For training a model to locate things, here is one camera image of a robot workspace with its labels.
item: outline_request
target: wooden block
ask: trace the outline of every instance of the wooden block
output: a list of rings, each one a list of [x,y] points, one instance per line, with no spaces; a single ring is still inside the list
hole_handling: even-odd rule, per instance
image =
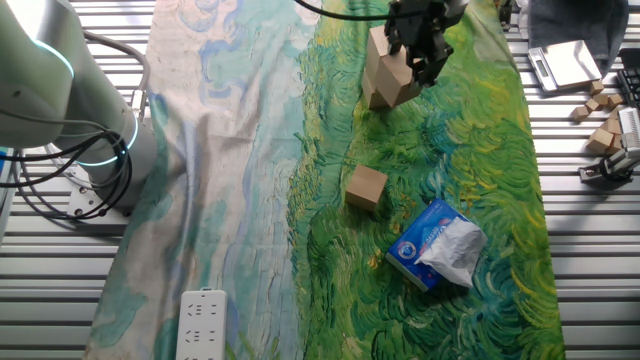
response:
[[[600,80],[596,80],[591,83],[591,88],[589,89],[589,93],[591,95],[600,94],[604,90],[604,84]]]
[[[595,102],[597,102],[602,109],[603,106],[608,106],[609,105],[609,95],[606,94],[597,94],[593,96],[593,100],[595,100]]]
[[[616,106],[622,104],[624,102],[624,99],[622,99],[622,96],[620,96],[620,94],[613,94],[611,96],[609,96],[609,109],[615,109]]]
[[[582,121],[589,116],[589,109],[586,106],[578,106],[571,112],[571,117],[575,121]]]
[[[611,146],[607,148],[606,153],[613,155],[620,150],[622,150],[622,135],[613,135],[613,142],[611,142]]]
[[[620,120],[620,117],[618,116],[618,112],[620,112],[620,109],[617,107],[611,110],[611,113],[609,114],[609,119]]]
[[[371,86],[371,81],[369,80],[366,69],[362,73],[362,95],[364,95],[369,109],[373,110],[389,107],[389,104],[387,104],[382,95],[380,95],[380,91]]]
[[[613,135],[622,134],[622,128],[620,128],[620,120],[618,119],[607,119],[604,123],[602,123],[600,129]]]
[[[593,99],[589,99],[584,106],[589,110],[589,114],[594,111],[602,110],[602,105],[598,104],[598,102]]]
[[[345,201],[373,212],[380,201],[386,182],[387,175],[366,166],[357,165],[347,186]]]
[[[420,95],[422,88],[413,83],[413,71],[407,66],[406,48],[401,47],[393,55],[389,55],[388,49],[384,26],[369,29],[364,72],[371,88],[382,95],[388,106],[394,107]]]
[[[413,71],[407,66],[407,51],[404,47],[396,54],[382,58],[375,86],[391,107],[420,95],[422,88],[413,82]]]
[[[599,154],[604,154],[609,146],[613,143],[613,134],[606,132],[602,129],[597,129],[587,142],[587,149],[595,151]]]
[[[389,41],[384,35],[384,25],[369,29],[369,39],[367,40],[367,60],[365,71],[369,76],[369,81],[374,85],[378,74],[378,66],[384,56],[387,56]]]

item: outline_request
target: table surface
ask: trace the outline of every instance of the table surface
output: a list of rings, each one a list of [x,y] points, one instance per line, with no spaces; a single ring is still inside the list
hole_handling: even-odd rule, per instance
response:
[[[155,1],[72,4],[89,31],[145,51]],[[630,4],[623,47],[640,47],[640,0]],[[514,14],[512,23],[517,19]],[[640,359],[640,180],[610,193],[580,183],[577,168],[595,161],[585,140],[607,114],[570,121],[588,94],[545,98],[517,26],[506,36],[529,102],[567,358]],[[142,67],[116,50],[89,48],[129,100]],[[617,59],[604,78],[606,94],[618,92],[613,71],[621,68]],[[50,163],[30,167],[32,173],[53,170]],[[69,202],[65,178],[38,188],[58,207]],[[58,227],[16,196],[0,247],[0,360],[80,359],[118,242]]]

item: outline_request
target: power strip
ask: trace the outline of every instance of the power strip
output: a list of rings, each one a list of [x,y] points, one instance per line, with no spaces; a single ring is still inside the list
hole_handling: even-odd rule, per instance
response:
[[[176,360],[225,360],[227,293],[186,291],[180,304]]]

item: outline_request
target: blue tissue box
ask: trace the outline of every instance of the blue tissue box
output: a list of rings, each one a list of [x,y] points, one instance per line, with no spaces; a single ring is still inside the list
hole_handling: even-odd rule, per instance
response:
[[[456,217],[469,221],[443,200],[435,199],[387,252],[387,260],[422,291],[434,287],[442,275],[429,265],[414,263]]]

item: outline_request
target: tissue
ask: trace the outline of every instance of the tissue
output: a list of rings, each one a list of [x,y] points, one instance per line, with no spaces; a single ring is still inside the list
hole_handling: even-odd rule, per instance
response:
[[[471,277],[486,244],[487,236],[479,227],[457,217],[415,264],[429,265],[452,283],[473,287]]]
[[[459,283],[458,277],[461,277],[464,279],[461,283],[471,286],[470,278],[478,254],[487,242],[486,236],[478,230],[444,200],[435,199],[389,248],[386,259],[422,291],[428,291],[440,281],[443,276],[440,271],[447,274],[446,277],[451,276],[449,280],[452,282]],[[435,259],[433,265],[439,270],[419,260],[427,251],[431,255],[427,255],[425,260],[432,262]]]

